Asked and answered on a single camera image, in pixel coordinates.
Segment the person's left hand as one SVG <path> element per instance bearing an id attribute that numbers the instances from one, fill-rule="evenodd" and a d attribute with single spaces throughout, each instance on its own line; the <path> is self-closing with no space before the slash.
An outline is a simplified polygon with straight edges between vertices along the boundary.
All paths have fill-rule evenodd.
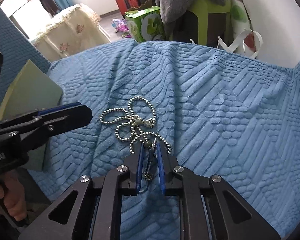
<path id="1" fill-rule="evenodd" d="M 18 179 L 15 170 L 0 175 L 0 199 L 3 199 L 4 205 L 9 213 L 16 221 L 21 221 L 27 217 L 25 189 Z"/>

